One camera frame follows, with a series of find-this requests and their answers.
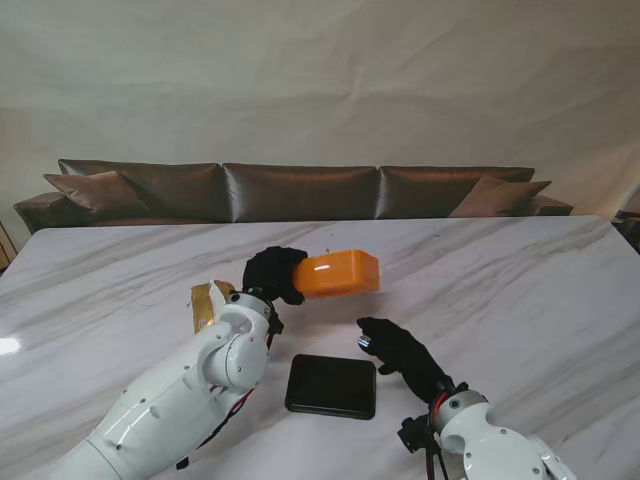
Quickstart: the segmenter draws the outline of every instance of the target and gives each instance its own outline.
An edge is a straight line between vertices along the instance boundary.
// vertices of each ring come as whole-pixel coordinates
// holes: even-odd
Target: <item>black device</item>
[[[369,420],[376,413],[376,368],[366,360],[296,355],[284,404],[292,412]]]

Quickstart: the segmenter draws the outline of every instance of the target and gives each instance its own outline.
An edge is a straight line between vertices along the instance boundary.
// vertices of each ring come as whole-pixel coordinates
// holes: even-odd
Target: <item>orange box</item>
[[[293,272],[293,283],[311,299],[378,290],[378,259],[362,250],[306,258]]]

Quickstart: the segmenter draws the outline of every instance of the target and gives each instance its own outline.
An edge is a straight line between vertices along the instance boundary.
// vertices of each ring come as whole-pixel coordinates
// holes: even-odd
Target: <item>gold object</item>
[[[193,308],[193,330],[195,333],[210,327],[215,321],[216,309],[211,303],[210,294],[210,290],[214,288],[219,290],[225,301],[235,291],[235,287],[231,283],[220,280],[214,280],[213,285],[205,283],[191,287],[191,307]]]

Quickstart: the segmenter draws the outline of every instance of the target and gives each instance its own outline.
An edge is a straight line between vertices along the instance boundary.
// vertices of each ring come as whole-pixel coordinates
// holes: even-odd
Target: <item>black glove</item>
[[[451,378],[445,375],[427,347],[407,330],[390,320],[371,317],[360,318],[358,326],[371,339],[369,346],[362,349],[384,362],[378,369],[380,375],[400,372],[411,391],[426,403],[443,389],[452,388]]]
[[[307,256],[295,248],[267,248],[247,262],[243,290],[259,288],[268,300],[280,297],[289,305],[300,305],[304,296],[293,285],[293,270]]]

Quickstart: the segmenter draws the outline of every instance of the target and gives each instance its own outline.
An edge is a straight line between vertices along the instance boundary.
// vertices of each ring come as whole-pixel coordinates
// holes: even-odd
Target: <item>white marble tabletop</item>
[[[190,287],[240,284],[269,245],[377,256],[377,293],[278,302],[286,325],[242,412],[163,479],[424,478],[424,454],[396,436],[425,413],[398,375],[378,378],[370,421],[284,405],[297,353],[368,358],[360,316],[387,317],[426,343],[500,421],[549,443],[580,480],[640,469],[640,257],[597,217],[54,229],[0,278],[0,478],[42,478],[120,391],[193,335]],[[452,479],[462,472],[448,456]]]

